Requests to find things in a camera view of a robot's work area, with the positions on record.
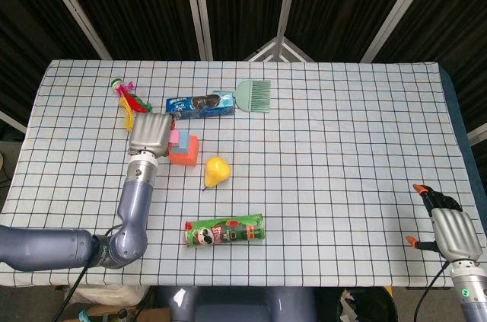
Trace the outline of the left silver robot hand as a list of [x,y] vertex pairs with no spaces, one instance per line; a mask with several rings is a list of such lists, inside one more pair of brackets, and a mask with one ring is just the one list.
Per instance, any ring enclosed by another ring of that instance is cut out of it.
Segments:
[[139,113],[129,137],[128,153],[151,152],[155,158],[169,155],[170,131],[174,116],[162,113]]

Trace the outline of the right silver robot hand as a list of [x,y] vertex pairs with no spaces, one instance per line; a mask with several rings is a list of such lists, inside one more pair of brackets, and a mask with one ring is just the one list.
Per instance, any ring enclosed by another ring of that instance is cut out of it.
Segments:
[[413,188],[422,198],[434,231],[433,241],[419,241],[407,236],[407,242],[416,250],[439,253],[449,263],[471,260],[482,256],[482,248],[473,221],[451,196],[423,184]]

